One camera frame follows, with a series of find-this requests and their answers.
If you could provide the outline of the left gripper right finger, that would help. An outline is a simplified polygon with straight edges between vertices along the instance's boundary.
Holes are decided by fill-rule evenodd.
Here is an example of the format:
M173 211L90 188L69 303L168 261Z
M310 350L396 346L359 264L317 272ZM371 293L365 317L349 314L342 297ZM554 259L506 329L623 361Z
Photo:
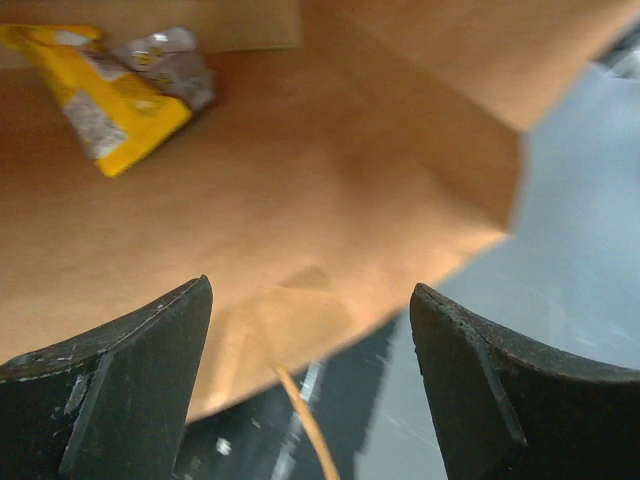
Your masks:
M451 479L635 479L639 373L551 347L419 284L410 324Z

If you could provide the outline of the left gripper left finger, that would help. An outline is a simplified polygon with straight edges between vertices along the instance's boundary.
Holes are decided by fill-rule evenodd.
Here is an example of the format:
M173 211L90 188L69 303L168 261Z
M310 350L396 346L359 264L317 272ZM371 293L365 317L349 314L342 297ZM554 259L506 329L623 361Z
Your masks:
M2 478L171 478L212 306L201 276L3 363Z

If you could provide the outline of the red paper bag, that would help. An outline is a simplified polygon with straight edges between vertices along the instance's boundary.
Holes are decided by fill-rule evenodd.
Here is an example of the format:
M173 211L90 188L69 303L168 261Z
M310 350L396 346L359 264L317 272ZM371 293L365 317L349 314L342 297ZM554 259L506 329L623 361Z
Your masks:
M1 357L204 275L225 308L317 267L348 308L273 322L300 363L501 238L520 138L635 1L305 1L298 48L211 56L218 101L107 178L1 53Z

